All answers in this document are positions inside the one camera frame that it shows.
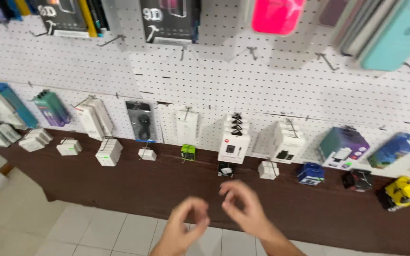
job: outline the pink phone case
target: pink phone case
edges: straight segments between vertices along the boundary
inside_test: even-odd
[[[305,0],[256,0],[252,29],[260,33],[288,35],[300,20]]]

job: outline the forearm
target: forearm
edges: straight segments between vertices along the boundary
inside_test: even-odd
[[[267,232],[259,237],[262,246],[269,256],[304,256],[273,224],[269,224]]]

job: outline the person's left hand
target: person's left hand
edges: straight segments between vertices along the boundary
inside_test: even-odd
[[[186,228],[184,222],[188,213],[194,211],[196,227]],[[202,198],[188,197],[177,205],[168,218],[161,239],[153,248],[150,256],[177,256],[183,254],[188,247],[205,232],[210,218],[207,214],[208,203]]]

